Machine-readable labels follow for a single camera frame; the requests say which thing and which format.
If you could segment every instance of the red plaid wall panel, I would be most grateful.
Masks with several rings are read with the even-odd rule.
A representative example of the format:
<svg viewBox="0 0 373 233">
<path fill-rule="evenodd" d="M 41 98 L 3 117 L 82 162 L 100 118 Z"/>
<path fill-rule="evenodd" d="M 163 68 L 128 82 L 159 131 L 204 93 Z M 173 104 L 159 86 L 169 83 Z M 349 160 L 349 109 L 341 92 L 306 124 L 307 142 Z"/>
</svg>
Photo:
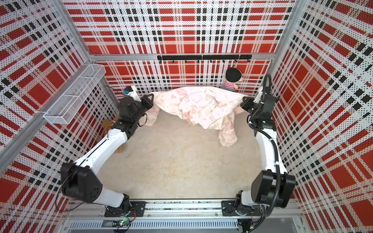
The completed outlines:
<svg viewBox="0 0 373 233">
<path fill-rule="evenodd" d="M 85 62 L 51 3 L 0 5 L 0 149 Z"/>
<path fill-rule="evenodd" d="M 97 85 L 69 125 L 40 128 L 0 176 L 0 232 L 55 232 L 69 202 L 60 194 L 56 209 L 62 163 L 97 144 L 104 134 L 101 121 L 116 114 Z"/>
<path fill-rule="evenodd" d="M 313 232 L 373 231 L 373 1 L 307 1 L 274 77 L 278 141 Z"/>
<path fill-rule="evenodd" d="M 93 54 L 272 53 L 295 1 L 63 0 Z"/>
<path fill-rule="evenodd" d="M 105 77 L 114 89 L 116 96 L 123 98 L 126 86 L 135 85 L 139 93 L 167 91 L 182 86 L 221 87 L 225 72 L 236 67 L 243 76 L 237 83 L 238 92 L 253 96 L 270 64 L 270 60 L 256 59 L 247 61 L 102 61 L 106 69 Z"/>
</svg>

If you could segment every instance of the black metal plate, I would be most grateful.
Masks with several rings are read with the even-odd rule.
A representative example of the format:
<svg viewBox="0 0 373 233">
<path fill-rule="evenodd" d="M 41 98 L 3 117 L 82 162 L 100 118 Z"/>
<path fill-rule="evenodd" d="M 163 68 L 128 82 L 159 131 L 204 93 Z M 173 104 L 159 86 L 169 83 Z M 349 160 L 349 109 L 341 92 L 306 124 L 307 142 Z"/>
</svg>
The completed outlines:
<svg viewBox="0 0 373 233">
<path fill-rule="evenodd" d="M 202 55 L 163 55 L 162 60 L 173 61 L 173 60 L 202 60 Z"/>
<path fill-rule="evenodd" d="M 251 58 L 252 58 L 251 54 L 244 54 L 244 55 L 239 56 L 240 60 L 250 60 Z"/>
<path fill-rule="evenodd" d="M 223 216 L 240 216 L 235 212 L 234 201 L 222 201 L 222 213 Z M 260 216 L 260 209 L 253 209 L 252 214 L 253 216 Z"/>
<path fill-rule="evenodd" d="M 203 55 L 203 60 L 237 60 L 239 55 Z"/>
<path fill-rule="evenodd" d="M 136 217 L 142 217 L 144 216 L 144 211 L 145 211 L 145 201 L 130 201 L 132 204 L 132 208 L 136 209 Z M 105 217 L 121 217 L 119 214 L 112 214 L 108 210 L 105 211 Z M 133 217 L 134 216 L 134 211 L 131 211 L 127 217 Z"/>
</svg>

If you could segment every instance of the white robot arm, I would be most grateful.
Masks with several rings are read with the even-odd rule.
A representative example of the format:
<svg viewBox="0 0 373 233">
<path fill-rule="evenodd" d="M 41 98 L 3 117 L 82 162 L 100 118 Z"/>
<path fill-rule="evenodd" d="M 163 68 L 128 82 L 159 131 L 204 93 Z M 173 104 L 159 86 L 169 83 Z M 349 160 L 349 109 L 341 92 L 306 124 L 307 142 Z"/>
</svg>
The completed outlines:
<svg viewBox="0 0 373 233">
<path fill-rule="evenodd" d="M 266 89 L 266 86 L 260 87 L 255 99 L 244 97 L 241 104 L 251 114 L 248 124 L 254 129 L 259 143 L 263 167 L 251 190 L 240 191 L 238 200 L 236 196 L 235 208 L 241 213 L 258 203 L 286 207 L 295 186 L 294 177 L 286 173 L 278 156 L 276 127 L 271 119 L 276 99 Z M 133 135 L 139 119 L 153 107 L 154 98 L 152 94 L 139 98 L 134 86 L 127 87 L 126 94 L 128 96 L 119 104 L 120 118 L 107 135 L 74 164 L 64 163 L 61 167 L 61 180 L 64 180 L 61 190 L 64 195 L 87 203 L 106 205 L 109 212 L 115 214 L 130 211 L 129 196 L 105 188 L 98 180 L 97 173 L 111 154 Z"/>
</svg>

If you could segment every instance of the concrete floor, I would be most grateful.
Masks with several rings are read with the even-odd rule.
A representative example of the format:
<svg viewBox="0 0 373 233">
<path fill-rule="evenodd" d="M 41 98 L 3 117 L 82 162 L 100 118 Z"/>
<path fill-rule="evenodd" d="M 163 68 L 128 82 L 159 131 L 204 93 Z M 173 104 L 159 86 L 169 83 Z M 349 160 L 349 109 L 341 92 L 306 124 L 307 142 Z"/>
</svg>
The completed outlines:
<svg viewBox="0 0 373 233">
<path fill-rule="evenodd" d="M 238 140 L 222 147 L 218 130 L 191 126 L 160 111 L 154 125 L 139 127 L 98 177 L 105 187 L 131 199 L 234 198 L 250 189 L 261 170 L 259 146 L 246 117 L 236 115 Z"/>
</svg>

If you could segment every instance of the metal profile beam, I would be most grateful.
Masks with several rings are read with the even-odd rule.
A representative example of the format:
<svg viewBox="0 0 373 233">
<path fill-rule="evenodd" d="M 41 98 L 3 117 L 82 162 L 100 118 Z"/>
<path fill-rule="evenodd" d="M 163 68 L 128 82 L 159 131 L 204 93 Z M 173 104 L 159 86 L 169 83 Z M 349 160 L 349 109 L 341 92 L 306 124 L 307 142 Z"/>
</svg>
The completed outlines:
<svg viewBox="0 0 373 233">
<path fill-rule="evenodd" d="M 145 201 L 144 216 L 141 219 L 204 219 L 204 218 L 237 218 L 237 216 L 224 217 L 222 215 L 221 201 L 234 199 L 170 199 L 170 200 L 140 200 Z M 80 201 L 72 201 L 68 209 L 79 205 Z M 63 218 L 70 220 L 98 220 L 105 219 L 105 207 L 97 204 L 82 204 L 75 210 L 65 212 Z M 270 218 L 294 218 L 301 215 L 299 204 L 290 200 L 286 208 L 275 208 Z"/>
<path fill-rule="evenodd" d="M 300 18 L 300 15 L 303 11 L 303 7 L 305 6 L 307 1 L 305 0 L 296 0 L 293 12 L 290 14 L 289 20 L 284 28 L 282 37 L 277 45 L 275 57 L 271 65 L 269 66 L 267 73 L 271 74 L 272 77 L 276 74 L 276 68 L 278 67 L 279 63 L 281 62 L 282 53 L 284 52 L 286 46 L 288 45 L 288 41 L 290 36 L 293 32 L 293 29 L 297 25 L 297 21 Z"/>
<path fill-rule="evenodd" d="M 83 41 L 83 38 L 80 36 L 80 33 L 78 32 L 77 28 L 74 25 L 74 22 L 70 18 L 70 14 L 67 11 L 66 7 L 63 5 L 62 0 L 51 0 L 54 7 L 56 8 L 57 13 L 61 17 L 62 21 L 65 23 L 67 29 L 69 30 L 70 34 L 74 38 L 76 44 L 82 51 L 84 57 L 89 61 L 89 53 L 88 53 L 88 47 L 86 46 L 85 42 Z"/>
<path fill-rule="evenodd" d="M 17 133 L 17 135 L 0 151 L 0 173 L 3 172 L 8 165 L 19 155 L 25 145 L 31 140 L 36 132 L 43 126 L 47 120 L 43 115 L 54 102 L 67 90 L 67 88 L 79 77 L 83 72 L 84 66 L 80 67 L 75 74 L 68 79 L 63 87 L 48 101 L 48 103 Z"/>
<path fill-rule="evenodd" d="M 136 60 L 158 60 L 158 56 L 209 56 L 209 55 L 252 55 L 251 59 L 274 59 L 275 53 L 179 53 L 179 54 L 108 54 L 108 55 L 90 55 L 92 61 L 136 61 Z"/>
<path fill-rule="evenodd" d="M 293 218 L 295 230 L 297 233 L 309 233 L 310 231 L 308 228 L 304 225 L 304 220 L 301 217 Z"/>
<path fill-rule="evenodd" d="M 87 62 L 94 61 L 93 59 L 91 59 L 91 53 L 88 52 L 88 47 L 85 44 L 85 42 L 83 41 L 83 38 L 81 37 L 80 33 L 78 32 L 74 22 L 71 20 L 70 14 L 67 11 L 66 7 L 63 5 L 62 0 L 52 0 L 52 3 L 54 5 L 54 7 L 56 8 L 57 13 L 60 15 L 61 19 L 65 23 L 65 25 L 66 25 L 67 29 L 69 30 L 70 34 L 74 38 L 77 46 L 79 47 L 79 49 L 83 53 Z M 109 85 L 108 82 L 106 81 L 106 79 L 102 78 L 100 80 L 100 83 L 103 86 L 103 89 L 104 89 L 105 93 L 112 100 L 115 107 L 117 107 L 118 104 L 119 104 L 118 99 L 115 97 L 114 92 L 110 88 L 105 87 L 105 86 Z"/>
</svg>

